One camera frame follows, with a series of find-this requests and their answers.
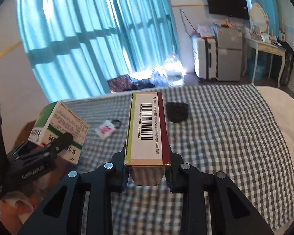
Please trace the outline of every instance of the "trash can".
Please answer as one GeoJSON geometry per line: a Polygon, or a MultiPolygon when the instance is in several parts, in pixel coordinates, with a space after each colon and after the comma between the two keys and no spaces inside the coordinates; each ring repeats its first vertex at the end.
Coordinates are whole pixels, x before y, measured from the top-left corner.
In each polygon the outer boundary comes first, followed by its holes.
{"type": "MultiPolygon", "coordinates": [[[[254,75],[254,68],[255,68],[255,62],[252,60],[248,61],[248,75],[250,78],[253,78],[254,75]]],[[[264,75],[266,66],[262,61],[257,61],[257,68],[256,68],[256,75],[255,80],[260,80],[262,76],[264,75]]]]}

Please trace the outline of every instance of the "silver bolt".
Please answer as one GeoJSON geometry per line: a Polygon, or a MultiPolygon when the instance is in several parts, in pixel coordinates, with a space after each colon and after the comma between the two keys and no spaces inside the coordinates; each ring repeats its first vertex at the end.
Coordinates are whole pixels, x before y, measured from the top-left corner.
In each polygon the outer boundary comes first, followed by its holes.
{"type": "Polygon", "coordinates": [[[69,172],[70,178],[75,178],[77,176],[77,172],[75,170],[69,172]]]}
{"type": "Polygon", "coordinates": [[[182,169],[190,169],[190,165],[189,164],[187,164],[187,163],[183,163],[183,164],[181,164],[181,168],[182,169]]]}
{"type": "Polygon", "coordinates": [[[217,177],[220,179],[224,179],[226,177],[226,174],[222,171],[217,172],[217,177]]]}
{"type": "Polygon", "coordinates": [[[104,167],[105,167],[106,169],[112,169],[112,168],[113,168],[113,163],[106,163],[106,164],[104,165],[104,167]]]}

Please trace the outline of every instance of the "white suitcase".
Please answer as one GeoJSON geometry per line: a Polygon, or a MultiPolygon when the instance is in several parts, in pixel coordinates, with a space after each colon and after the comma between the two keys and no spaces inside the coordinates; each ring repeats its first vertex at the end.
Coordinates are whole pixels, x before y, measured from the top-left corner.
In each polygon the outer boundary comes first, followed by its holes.
{"type": "Polygon", "coordinates": [[[211,38],[192,37],[195,73],[200,79],[214,79],[217,75],[216,40],[211,38]]]}

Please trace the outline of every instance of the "checkered cloth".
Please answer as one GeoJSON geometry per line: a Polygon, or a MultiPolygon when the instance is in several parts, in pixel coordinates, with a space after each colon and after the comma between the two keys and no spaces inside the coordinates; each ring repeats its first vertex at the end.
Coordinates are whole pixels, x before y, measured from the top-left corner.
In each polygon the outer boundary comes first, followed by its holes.
{"type": "MultiPolygon", "coordinates": [[[[187,121],[167,121],[173,152],[202,172],[224,171],[273,230],[291,220],[291,158],[268,105],[254,86],[203,85],[154,91],[163,93],[164,103],[186,102],[190,107],[187,121]]],[[[96,169],[122,150],[130,102],[131,94],[125,94],[67,103],[91,126],[79,160],[79,172],[96,169]],[[122,125],[118,132],[101,140],[95,128],[106,119],[118,119],[122,125]]],[[[130,178],[122,194],[112,194],[114,234],[179,234],[182,197],[169,192],[164,178],[159,186],[136,186],[130,178]]],[[[211,233],[210,215],[207,219],[211,233]]]]}

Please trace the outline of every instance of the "television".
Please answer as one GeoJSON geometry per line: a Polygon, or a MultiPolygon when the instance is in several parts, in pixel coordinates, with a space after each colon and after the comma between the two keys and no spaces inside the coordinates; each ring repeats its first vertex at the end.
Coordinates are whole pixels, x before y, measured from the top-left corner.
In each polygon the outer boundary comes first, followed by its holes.
{"type": "Polygon", "coordinates": [[[208,0],[210,14],[249,20],[246,0],[208,0]]]}

